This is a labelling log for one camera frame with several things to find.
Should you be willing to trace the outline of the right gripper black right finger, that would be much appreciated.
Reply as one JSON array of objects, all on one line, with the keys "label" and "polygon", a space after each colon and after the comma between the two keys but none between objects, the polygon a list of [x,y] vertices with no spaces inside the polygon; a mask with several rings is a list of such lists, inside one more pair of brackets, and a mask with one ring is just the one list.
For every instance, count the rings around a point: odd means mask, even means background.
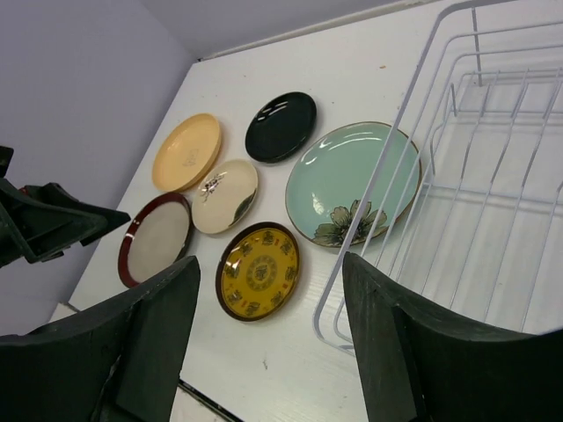
[{"label": "right gripper black right finger", "polygon": [[462,316],[347,253],[343,287],[371,421],[559,421],[562,333]]}]

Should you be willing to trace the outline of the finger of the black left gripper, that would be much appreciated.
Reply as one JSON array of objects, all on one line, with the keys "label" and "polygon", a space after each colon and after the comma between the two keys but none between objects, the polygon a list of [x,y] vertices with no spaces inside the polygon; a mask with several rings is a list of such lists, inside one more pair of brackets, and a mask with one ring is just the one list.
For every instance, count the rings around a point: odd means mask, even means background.
[{"label": "finger of the black left gripper", "polygon": [[59,258],[73,244],[91,244],[130,221],[121,211],[72,197],[57,183],[16,188],[6,178],[14,149],[1,148],[1,265]]}]

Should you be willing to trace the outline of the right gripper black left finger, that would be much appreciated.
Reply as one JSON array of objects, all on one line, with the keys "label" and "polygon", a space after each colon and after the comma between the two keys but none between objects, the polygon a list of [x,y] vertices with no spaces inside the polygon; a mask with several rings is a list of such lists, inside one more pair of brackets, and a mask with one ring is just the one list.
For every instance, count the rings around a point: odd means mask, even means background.
[{"label": "right gripper black left finger", "polygon": [[26,335],[1,338],[3,421],[167,421],[201,270],[184,257],[149,280]]}]

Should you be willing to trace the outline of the red rimmed white plate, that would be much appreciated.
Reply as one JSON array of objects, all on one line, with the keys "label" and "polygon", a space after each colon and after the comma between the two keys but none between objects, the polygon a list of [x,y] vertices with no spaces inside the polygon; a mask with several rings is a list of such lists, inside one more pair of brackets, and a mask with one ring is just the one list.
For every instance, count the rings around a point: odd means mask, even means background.
[{"label": "red rimmed white plate", "polygon": [[121,242],[121,283],[136,287],[183,258],[194,232],[190,204],[180,193],[164,193],[147,203]]}]

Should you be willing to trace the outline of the yellow patterned plate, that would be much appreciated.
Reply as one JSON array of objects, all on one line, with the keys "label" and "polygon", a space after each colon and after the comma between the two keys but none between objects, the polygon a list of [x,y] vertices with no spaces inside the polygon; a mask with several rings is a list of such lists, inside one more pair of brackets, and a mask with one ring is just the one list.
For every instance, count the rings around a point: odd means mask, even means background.
[{"label": "yellow patterned plate", "polygon": [[216,268],[216,297],[223,311],[256,322],[280,310],[299,282],[301,254],[294,235],[277,222],[258,222],[228,243]]}]

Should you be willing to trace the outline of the pale orange plate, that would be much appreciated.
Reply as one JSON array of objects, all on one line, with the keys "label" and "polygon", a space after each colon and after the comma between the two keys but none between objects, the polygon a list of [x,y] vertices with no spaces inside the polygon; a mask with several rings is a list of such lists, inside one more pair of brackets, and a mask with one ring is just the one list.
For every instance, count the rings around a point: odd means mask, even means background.
[{"label": "pale orange plate", "polygon": [[166,137],[152,166],[152,182],[162,192],[183,192],[209,170],[222,145],[219,120],[210,113],[195,114]]}]

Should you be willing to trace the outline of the cream plate with black motif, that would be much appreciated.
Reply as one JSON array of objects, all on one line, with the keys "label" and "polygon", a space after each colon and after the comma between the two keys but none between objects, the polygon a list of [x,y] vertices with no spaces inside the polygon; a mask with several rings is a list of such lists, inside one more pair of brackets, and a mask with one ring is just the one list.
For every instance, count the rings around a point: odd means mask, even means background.
[{"label": "cream plate with black motif", "polygon": [[200,183],[192,203],[195,227],[215,235],[235,225],[250,209],[259,187],[256,168],[247,160],[218,165]]}]

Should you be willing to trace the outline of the teal flower plate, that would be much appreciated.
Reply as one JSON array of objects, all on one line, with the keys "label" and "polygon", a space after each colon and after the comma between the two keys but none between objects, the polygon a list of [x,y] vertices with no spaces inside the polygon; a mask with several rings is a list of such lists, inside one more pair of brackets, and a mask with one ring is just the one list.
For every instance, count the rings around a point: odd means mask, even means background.
[{"label": "teal flower plate", "polygon": [[285,206],[301,235],[323,247],[341,247],[380,156],[383,168],[367,195],[353,244],[382,235],[409,213],[422,177],[419,150],[405,133],[390,129],[375,121],[337,128],[296,162]]}]

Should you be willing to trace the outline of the black glossy plate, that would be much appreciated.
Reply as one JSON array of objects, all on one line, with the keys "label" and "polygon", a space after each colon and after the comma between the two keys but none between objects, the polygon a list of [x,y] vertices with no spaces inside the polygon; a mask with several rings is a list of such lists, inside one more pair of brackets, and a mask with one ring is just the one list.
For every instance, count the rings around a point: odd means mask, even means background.
[{"label": "black glossy plate", "polygon": [[284,93],[264,105],[245,134],[245,150],[255,161],[275,164],[293,156],[311,138],[317,105],[300,91]]}]

